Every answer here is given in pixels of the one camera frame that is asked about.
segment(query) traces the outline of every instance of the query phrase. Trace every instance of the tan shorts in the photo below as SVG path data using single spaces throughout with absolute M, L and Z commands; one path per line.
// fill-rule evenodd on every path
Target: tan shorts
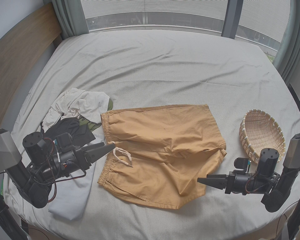
M 128 151 L 133 167 L 110 152 L 98 183 L 131 203 L 179 209 L 205 194 L 197 178 L 213 173 L 226 155 L 208 105 L 111 110 L 101 118 L 107 142 Z

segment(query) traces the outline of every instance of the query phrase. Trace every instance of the black cloth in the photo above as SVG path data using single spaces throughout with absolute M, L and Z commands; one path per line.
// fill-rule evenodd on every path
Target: black cloth
M 87 124 L 79 125 L 79 120 L 77 118 L 64 118 L 50 127 L 46 132 L 44 132 L 41 122 L 41 133 L 43 137 L 56 139 L 57 136 L 63 133 L 69 133 L 72 136 L 72 143 L 75 146 L 83 147 L 85 144 L 92 140 L 95 140 L 95 136 L 89 130 Z

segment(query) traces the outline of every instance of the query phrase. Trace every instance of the folded light blue garment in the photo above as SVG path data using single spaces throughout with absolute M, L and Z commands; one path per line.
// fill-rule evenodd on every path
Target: folded light blue garment
M 102 127 L 98 129 L 93 132 L 96 139 L 87 145 L 104 142 L 104 135 L 99 134 L 99 132 L 103 132 L 103 129 Z M 56 197 L 48 204 L 48 211 L 67 220 L 79 220 L 83 215 L 84 208 L 86 207 L 86 201 L 89 197 L 95 165 L 96 162 L 90 166 L 90 168 L 86 171 L 86 176 L 84 178 L 58 182 Z M 81 170 L 77 170 L 71 173 L 68 178 L 80 176 L 82 174 L 83 172 Z M 49 198 L 53 196 L 53 193 L 54 185 L 52 186 Z

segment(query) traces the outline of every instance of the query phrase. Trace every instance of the bed sheet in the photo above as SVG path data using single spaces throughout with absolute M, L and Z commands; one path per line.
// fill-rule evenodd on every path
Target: bed sheet
M 228 174 L 237 157 L 246 157 L 239 126 L 250 109 L 271 114 L 287 145 L 300 132 L 300 113 L 282 78 L 258 46 L 230 38 L 168 30 L 85 34 L 64 40 L 30 90 L 12 136 L 36 131 L 50 105 L 71 87 L 104 91 L 114 109 L 168 104 L 208 104 L 227 144 L 216 174 Z M 22 154 L 24 164 L 29 159 Z M 276 166 L 281 173 L 282 162 Z M 300 178 L 282 208 L 269 213 L 262 195 L 206 195 L 179 210 L 124 202 L 97 184 L 104 161 L 97 161 L 91 192 L 79 221 L 59 219 L 48 207 L 23 200 L 5 177 L 8 206 L 28 223 L 66 239 L 232 239 L 263 227 L 300 197 Z

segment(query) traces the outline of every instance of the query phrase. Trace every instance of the drawstring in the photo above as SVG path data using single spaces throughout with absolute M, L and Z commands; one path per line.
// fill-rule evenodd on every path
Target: drawstring
M 129 161 L 130 161 L 130 164 L 128 162 L 125 162 L 123 160 L 121 160 L 120 158 L 118 158 L 118 156 L 116 155 L 116 151 L 120 152 L 121 154 L 123 154 L 124 156 L 127 156 Z M 122 148 L 118 148 L 117 146 L 114 148 L 113 150 L 113 155 L 115 156 L 115 158 L 121 162 L 121 163 L 124 163 L 125 165 L 127 166 L 130 166 L 130 167 L 133 167 L 132 166 L 132 159 L 131 159 L 131 154 L 129 152 L 127 152 L 126 150 L 122 149 Z

